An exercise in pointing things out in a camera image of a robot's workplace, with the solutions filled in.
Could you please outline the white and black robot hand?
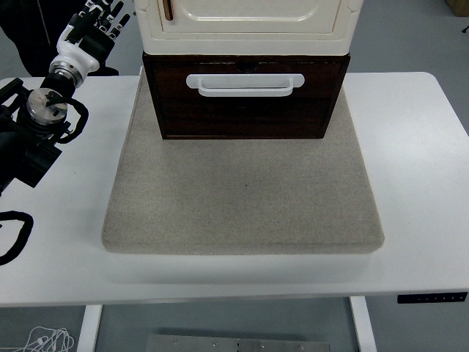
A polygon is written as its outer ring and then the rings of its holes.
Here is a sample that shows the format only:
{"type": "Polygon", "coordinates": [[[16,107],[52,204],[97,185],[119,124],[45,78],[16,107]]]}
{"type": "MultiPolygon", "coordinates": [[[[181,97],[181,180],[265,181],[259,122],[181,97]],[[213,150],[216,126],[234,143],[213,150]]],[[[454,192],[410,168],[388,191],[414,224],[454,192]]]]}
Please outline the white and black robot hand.
{"type": "Polygon", "coordinates": [[[60,34],[49,71],[62,69],[84,78],[99,70],[130,20],[128,14],[118,18],[123,7],[123,1],[87,1],[60,34]]]}

